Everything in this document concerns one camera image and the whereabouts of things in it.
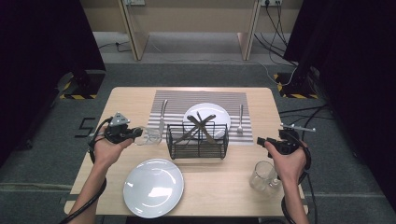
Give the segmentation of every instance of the hand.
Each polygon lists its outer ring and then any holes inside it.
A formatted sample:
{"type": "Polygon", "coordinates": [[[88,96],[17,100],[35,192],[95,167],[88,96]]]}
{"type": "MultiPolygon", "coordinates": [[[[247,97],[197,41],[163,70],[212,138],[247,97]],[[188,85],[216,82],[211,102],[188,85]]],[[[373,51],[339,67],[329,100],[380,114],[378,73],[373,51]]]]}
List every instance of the hand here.
{"type": "MultiPolygon", "coordinates": [[[[102,127],[99,132],[103,133],[105,129],[106,127],[102,127]]],[[[103,136],[97,136],[96,141],[94,149],[95,164],[101,164],[109,168],[119,159],[121,152],[131,145],[134,140],[128,138],[123,142],[113,144],[107,141],[103,136]]]]}
{"type": "Polygon", "coordinates": [[[289,155],[282,155],[270,142],[265,141],[264,146],[272,155],[276,173],[279,175],[282,182],[298,185],[300,175],[303,173],[306,163],[303,149],[299,147],[289,155]]]}

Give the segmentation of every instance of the white plate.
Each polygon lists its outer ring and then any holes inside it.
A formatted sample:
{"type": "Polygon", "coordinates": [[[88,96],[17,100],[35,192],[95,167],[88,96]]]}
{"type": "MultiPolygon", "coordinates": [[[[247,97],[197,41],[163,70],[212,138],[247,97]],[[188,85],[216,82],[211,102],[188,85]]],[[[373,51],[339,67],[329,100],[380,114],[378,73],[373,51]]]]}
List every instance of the white plate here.
{"type": "Polygon", "coordinates": [[[160,217],[171,211],[181,198],[183,175],[172,162],[163,159],[143,161],[125,180],[123,197],[137,216],[160,217]]]}
{"type": "MultiPolygon", "coordinates": [[[[194,116],[199,121],[197,111],[199,112],[202,119],[205,119],[212,114],[216,115],[216,117],[214,119],[210,120],[207,123],[207,125],[213,125],[213,122],[216,125],[227,124],[227,129],[230,130],[231,118],[230,118],[230,115],[228,114],[228,112],[223,107],[221,107],[219,105],[210,104],[210,103],[203,103],[203,104],[198,104],[198,105],[192,106],[189,110],[187,110],[186,114],[184,114],[183,123],[189,124],[189,125],[194,125],[191,121],[189,121],[187,119],[188,115],[194,116]]],[[[207,131],[209,132],[210,135],[214,135],[213,136],[214,138],[221,138],[225,133],[225,130],[221,129],[221,128],[216,128],[214,132],[212,132],[212,130],[209,130],[209,129],[207,131]]]]}

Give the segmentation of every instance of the striped mat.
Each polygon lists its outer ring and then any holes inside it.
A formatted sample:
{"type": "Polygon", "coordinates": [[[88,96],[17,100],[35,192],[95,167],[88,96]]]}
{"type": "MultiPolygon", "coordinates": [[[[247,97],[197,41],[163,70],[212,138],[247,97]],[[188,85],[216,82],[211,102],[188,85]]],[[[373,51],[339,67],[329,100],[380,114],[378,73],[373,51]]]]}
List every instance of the striped mat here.
{"type": "Polygon", "coordinates": [[[167,124],[182,124],[184,114],[193,105],[210,103],[223,107],[231,117],[229,145],[254,145],[248,113],[248,100],[244,92],[156,91],[148,120],[149,128],[158,128],[163,100],[168,100],[164,114],[165,129],[167,124]],[[243,134],[236,132],[239,126],[239,106],[241,104],[244,106],[243,134]]]}

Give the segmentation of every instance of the gray carpet floor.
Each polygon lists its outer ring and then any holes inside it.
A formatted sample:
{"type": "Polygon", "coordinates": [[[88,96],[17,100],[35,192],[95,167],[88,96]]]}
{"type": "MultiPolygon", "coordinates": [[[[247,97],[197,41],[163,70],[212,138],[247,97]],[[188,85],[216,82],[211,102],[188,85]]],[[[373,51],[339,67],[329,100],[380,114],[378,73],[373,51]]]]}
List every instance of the gray carpet floor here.
{"type": "MultiPolygon", "coordinates": [[[[94,100],[56,99],[32,139],[33,148],[14,151],[0,169],[0,223],[57,223],[65,217],[67,197],[85,156],[87,141],[79,138],[96,127],[111,90],[119,86],[267,87],[279,112],[326,104],[324,99],[291,99],[279,95],[271,77],[291,72],[287,66],[221,64],[115,64],[94,100]]],[[[60,80],[60,90],[70,78],[60,80]]],[[[284,123],[304,125],[314,110],[281,113],[284,123]]],[[[305,142],[312,153],[310,176],[316,195],[318,223],[396,223],[395,212],[370,170],[354,157],[330,108],[316,114],[305,142]]],[[[314,222],[315,209],[307,180],[303,190],[314,222]]],[[[125,223],[126,217],[99,216],[97,223],[125,223]]]]}

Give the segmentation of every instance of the dish rack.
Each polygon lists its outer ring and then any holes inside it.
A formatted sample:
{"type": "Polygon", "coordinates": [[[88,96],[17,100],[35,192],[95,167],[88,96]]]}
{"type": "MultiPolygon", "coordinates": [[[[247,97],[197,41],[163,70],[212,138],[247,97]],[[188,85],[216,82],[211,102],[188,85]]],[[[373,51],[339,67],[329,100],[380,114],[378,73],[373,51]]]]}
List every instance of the dish rack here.
{"type": "Polygon", "coordinates": [[[166,144],[168,145],[169,155],[172,160],[225,158],[229,142],[227,124],[215,124],[214,122],[208,122],[206,124],[205,128],[207,132],[213,137],[216,143],[209,143],[206,135],[200,129],[194,130],[183,140],[180,139],[193,128],[195,128],[195,125],[185,123],[167,125],[166,144]]]}

